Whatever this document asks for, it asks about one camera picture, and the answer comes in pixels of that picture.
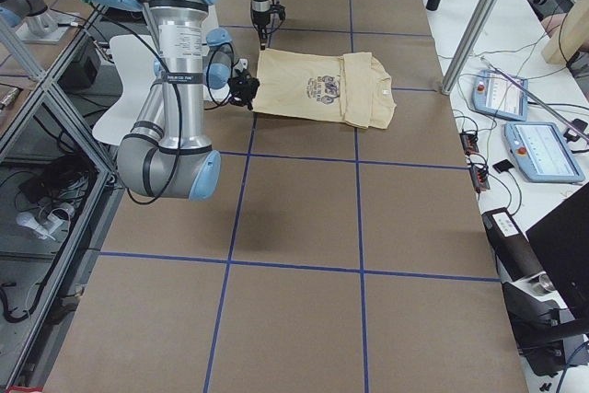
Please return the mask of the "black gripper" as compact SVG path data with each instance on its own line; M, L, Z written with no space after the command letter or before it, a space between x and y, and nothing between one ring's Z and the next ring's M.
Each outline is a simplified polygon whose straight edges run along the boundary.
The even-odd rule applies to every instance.
M270 37L270 21L266 19L254 20L253 27L259 37L260 49L265 50Z
M259 80L249 71L237 71L237 75L228 80L229 103L234 106L252 108L256 97Z

